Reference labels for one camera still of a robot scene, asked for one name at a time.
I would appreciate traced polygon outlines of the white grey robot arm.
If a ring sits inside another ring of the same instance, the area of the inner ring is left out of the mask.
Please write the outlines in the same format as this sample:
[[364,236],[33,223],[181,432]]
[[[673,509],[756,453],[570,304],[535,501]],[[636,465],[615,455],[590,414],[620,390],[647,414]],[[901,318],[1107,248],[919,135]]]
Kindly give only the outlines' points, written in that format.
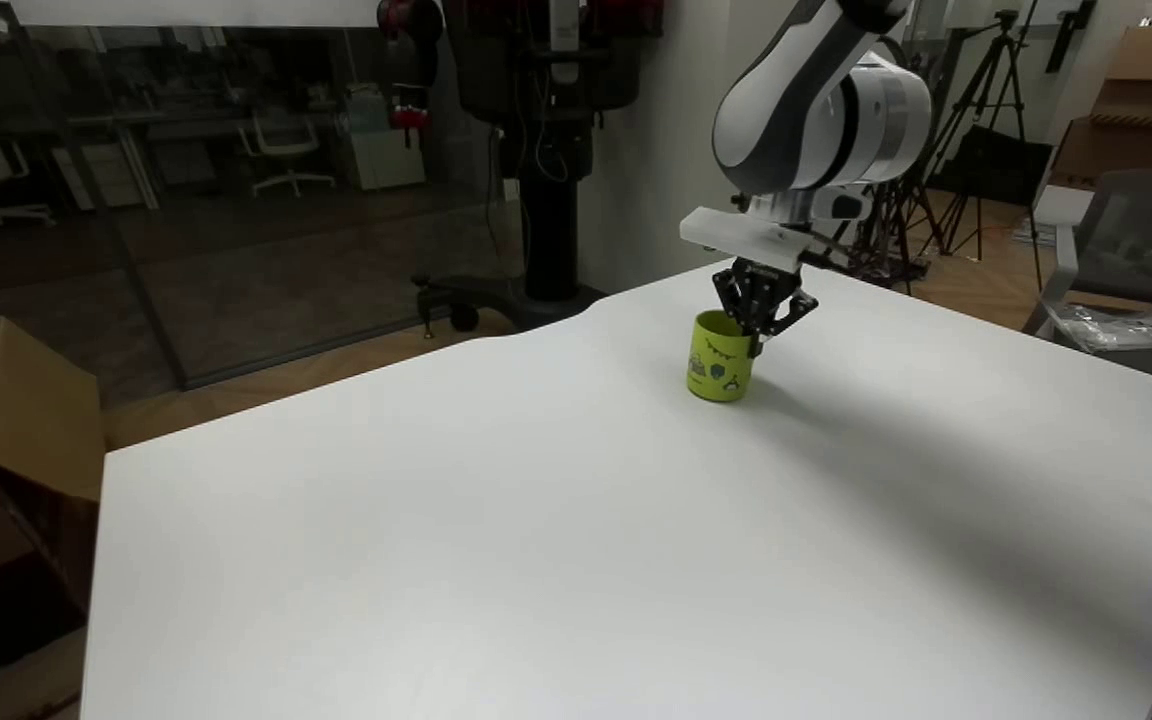
[[912,172],[932,135],[932,92],[884,50],[907,8],[793,0],[711,118],[737,226],[803,236],[817,254],[870,215],[878,184]]

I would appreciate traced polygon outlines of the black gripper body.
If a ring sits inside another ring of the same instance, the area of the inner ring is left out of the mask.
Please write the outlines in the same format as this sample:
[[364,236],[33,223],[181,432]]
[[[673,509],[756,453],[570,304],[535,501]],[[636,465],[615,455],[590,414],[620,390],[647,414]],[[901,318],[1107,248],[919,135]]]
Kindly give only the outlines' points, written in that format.
[[711,277],[716,295],[738,299],[745,312],[774,312],[801,291],[797,270],[780,270],[756,259],[730,259]]

